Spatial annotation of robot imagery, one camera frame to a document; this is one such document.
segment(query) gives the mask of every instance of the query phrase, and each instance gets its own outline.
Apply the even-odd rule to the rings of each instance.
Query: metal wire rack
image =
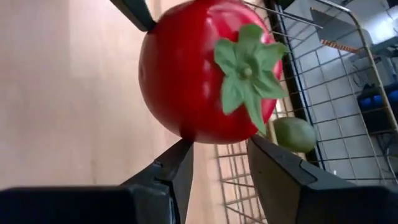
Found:
[[[290,49],[280,81],[289,96],[278,101],[271,120],[296,116],[311,123],[318,134],[317,146],[299,156],[319,168],[358,185],[396,185],[398,157],[393,143],[398,125],[364,31],[349,9],[326,0],[306,2],[289,12],[275,1],[245,1],[264,18],[270,35]],[[314,22],[310,11],[328,16]],[[348,21],[353,29],[320,39],[319,31],[337,20]],[[347,37],[354,37],[357,45],[341,44]],[[366,61],[362,67],[353,63],[359,57]],[[368,76],[370,90],[356,85],[355,78],[362,73]],[[361,106],[367,91],[377,93],[378,107]],[[375,117],[383,120],[374,124]],[[272,130],[272,121],[268,125]],[[277,144],[274,133],[271,140]],[[227,223],[267,223],[252,184],[246,142],[216,146],[216,156]]]

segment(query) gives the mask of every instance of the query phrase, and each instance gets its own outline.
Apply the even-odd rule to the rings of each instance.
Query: green lime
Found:
[[[309,152],[317,143],[317,135],[311,124],[299,118],[274,120],[278,145],[292,152]]]

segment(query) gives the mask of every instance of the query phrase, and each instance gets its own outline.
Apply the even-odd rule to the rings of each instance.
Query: toy tomato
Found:
[[[265,132],[284,92],[284,45],[262,19],[234,0],[193,0],[154,22],[144,0],[113,0],[147,31],[139,83],[150,112],[168,130],[197,142],[227,144]]]

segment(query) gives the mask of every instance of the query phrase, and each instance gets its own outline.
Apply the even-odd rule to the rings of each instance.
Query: red tomato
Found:
[[[197,142],[229,144],[257,132],[244,106],[223,113],[220,90],[224,73],[214,61],[220,38],[233,42],[244,24],[264,30],[262,18],[234,0],[194,0],[169,9],[147,33],[139,61],[139,83],[150,112],[171,132]],[[280,78],[282,63],[274,67]],[[276,100],[262,100],[266,123]]]

